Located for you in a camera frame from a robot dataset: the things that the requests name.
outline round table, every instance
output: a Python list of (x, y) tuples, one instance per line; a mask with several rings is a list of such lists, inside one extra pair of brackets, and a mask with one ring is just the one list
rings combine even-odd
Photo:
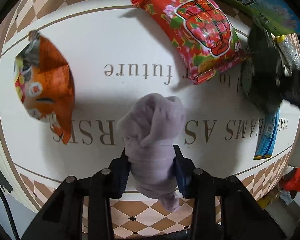
[[(245, 48), (251, 19), (216, 2)], [(175, 144), (196, 167), (220, 178), (236, 175), (255, 199), (277, 183), (300, 111), (282, 103), (272, 157), (253, 160), (265, 117), (241, 93), (240, 66), (191, 85), (167, 35), (130, 0), (21, 0), (8, 18), (0, 54), (0, 152), (11, 169), (11, 181), (18, 183), (14, 196), (28, 207), (39, 210), (67, 176), (90, 177), (119, 157), (124, 145), (115, 130), (117, 120), (140, 97), (153, 92), (181, 98), (187, 119)], [(32, 29), (55, 44), (73, 73), (75, 109), (67, 145), (49, 125), (29, 117), (14, 89), (13, 61)], [(181, 197), (180, 204), (178, 211), (166, 212), (157, 200), (138, 193), (130, 176), (122, 199), (111, 200), (114, 233), (131, 238), (186, 229), (194, 201)], [(216, 220), (220, 217), (216, 198)]]

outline metal bolt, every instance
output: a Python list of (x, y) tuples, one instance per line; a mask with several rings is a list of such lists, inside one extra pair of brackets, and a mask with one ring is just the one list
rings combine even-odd
[(103, 169), (103, 170), (101, 171), (101, 173), (102, 173), (103, 175), (108, 175), (110, 172), (111, 172), (111, 170), (108, 169), (108, 168), (105, 168), (105, 169)]
[(195, 169), (193, 170), (193, 173), (194, 173), (194, 174), (197, 174), (197, 175), (201, 175), (201, 174), (203, 173), (203, 170), (200, 169), (200, 168), (195, 168)]
[(67, 183), (72, 183), (72, 182), (74, 182), (74, 180), (75, 180), (74, 176), (69, 176), (69, 177), (66, 178)]
[(238, 182), (238, 181), (239, 181), (239, 179), (238, 179), (236, 176), (230, 176), (230, 177), (229, 177), (229, 180), (230, 180), (231, 182)]

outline cartoon character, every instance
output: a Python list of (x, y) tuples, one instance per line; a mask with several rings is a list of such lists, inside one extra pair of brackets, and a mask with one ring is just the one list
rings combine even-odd
[(185, 29), (214, 57), (220, 57), (230, 48), (231, 25), (226, 15), (208, 0), (190, 0), (175, 9), (184, 20)]

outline brown line border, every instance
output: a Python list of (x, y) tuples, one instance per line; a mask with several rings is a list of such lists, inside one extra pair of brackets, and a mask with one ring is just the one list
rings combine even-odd
[[(0, 59), (1, 59), (1, 52), (2, 52), (2, 48), (3, 48), (4, 40), (6, 38), (6, 35), (7, 35), (7, 32), (8, 32), (8, 28), (9, 28), (10, 22), (12, 20), (12, 17), (14, 15), (14, 12), (16, 11), (18, 5), (19, 5), (19, 3), (17, 3), (16, 6), (14, 6), (14, 8), (9, 12), (9, 14), (7, 15), (7, 21), (5, 23), (5, 26), (3, 27), (3, 31), (2, 31), (1, 38), (0, 38)], [(19, 183), (20, 187), (22, 188), (23, 192), (26, 194), (28, 199), (34, 205), (34, 207), (37, 210), (40, 210), (41, 209), (40, 206), (36, 203), (36, 201), (30, 195), (30, 193), (27, 190), (25, 184), (23, 183), (21, 177), (19, 176), (19, 173), (18, 173), (17, 169), (13, 165), (13, 161), (11, 159), (11, 156), (10, 156), (10, 153), (9, 153), (9, 150), (8, 150), (8, 147), (7, 147), (7, 143), (6, 143), (6, 140), (4, 138), (2, 125), (1, 125), (1, 119), (0, 119), (0, 142), (1, 142), (4, 154), (7, 158), (8, 163), (9, 163), (10, 169), (12, 170), (12, 173), (15, 176), (17, 182)]]
[[(70, 19), (72, 17), (76, 17), (76, 16), (80, 16), (80, 15), (84, 15), (84, 14), (88, 14), (88, 13), (93, 13), (93, 12), (101, 12), (101, 11), (108, 11), (108, 10), (116, 10), (116, 9), (134, 9), (136, 8), (134, 5), (118, 5), (118, 6), (109, 6), (109, 7), (102, 7), (102, 8), (96, 8), (96, 9), (91, 9), (91, 10), (87, 10), (87, 11), (82, 11), (82, 12), (78, 12), (75, 14), (71, 14), (65, 17), (62, 17), (60, 19), (54, 20), (50, 23), (47, 23), (43, 26), (41, 26), (40, 28), (37, 29), (37, 31), (40, 31), (48, 26), (51, 26), (55, 23), (64, 21), (66, 19)], [(24, 37), (22, 37), (20, 40), (16, 41), (13, 45), (11, 45), (9, 48), (7, 48), (7, 50), (5, 50), (5, 52), (3, 52), (1, 54), (1, 56), (3, 56), (7, 51), (9, 51), (11, 48), (13, 48), (14, 46), (16, 46), (19, 42), (23, 41), (25, 38), (28, 37), (28, 34)]]
[(270, 158), (266, 159), (266, 160), (265, 160), (263, 163), (260, 163), (260, 164), (258, 164), (258, 165), (256, 165), (256, 166), (254, 166), (254, 167), (252, 167), (252, 168), (249, 168), (249, 169), (247, 169), (247, 170), (245, 170), (245, 171), (240, 171), (239, 173), (236, 173), (236, 174), (234, 174), (234, 176), (240, 175), (240, 174), (242, 174), (242, 173), (244, 173), (244, 172), (247, 172), (247, 171), (251, 171), (252, 169), (254, 169), (254, 168), (257, 168), (257, 167), (261, 166), (262, 164), (264, 164), (264, 163), (268, 162), (269, 160), (272, 160), (273, 158), (277, 157), (278, 155), (280, 155), (280, 154), (281, 154), (281, 153), (283, 153), (284, 151), (288, 150), (288, 149), (289, 149), (291, 146), (293, 146), (293, 144), (292, 144), (292, 145), (290, 145), (288, 148), (284, 149), (283, 151), (279, 152), (279, 153), (278, 153), (278, 154), (276, 154), (275, 156), (272, 156), (272, 157), (270, 157)]

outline black object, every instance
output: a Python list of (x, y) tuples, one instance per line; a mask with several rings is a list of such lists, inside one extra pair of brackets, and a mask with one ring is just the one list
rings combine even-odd
[(6, 212), (7, 212), (7, 215), (8, 215), (8, 219), (9, 219), (12, 231), (13, 231), (13, 235), (14, 235), (14, 237), (15, 237), (16, 240), (20, 240), (20, 237), (19, 237), (16, 225), (14, 223), (13, 216), (12, 216), (9, 204), (8, 204), (7, 199), (6, 199), (5, 195), (4, 195), (4, 193), (2, 192), (1, 188), (0, 188), (0, 198), (1, 198), (2, 202), (3, 202), (4, 208), (6, 209)]
[[(195, 198), (191, 228), (147, 240), (281, 240), (286, 236), (235, 176), (220, 179), (196, 169), (177, 145), (174, 170), (180, 192)], [(89, 196), (88, 239), (113, 240), (109, 198), (119, 199), (130, 171), (122, 152), (108, 169), (90, 178), (67, 177), (38, 212), (22, 240), (80, 240), (83, 198)], [(215, 196), (221, 199), (222, 226), (215, 222)]]
[(275, 114), (282, 102), (280, 80), (283, 62), (277, 44), (259, 23), (255, 22), (248, 39), (251, 58), (242, 63), (241, 82), (245, 96), (266, 114)]
[(10, 185), (10, 183), (7, 181), (7, 179), (5, 178), (5, 176), (2, 174), (1, 170), (0, 170), (0, 186), (2, 188), (3, 191), (4, 187), (8, 190), (9, 193), (12, 192), (13, 188)]

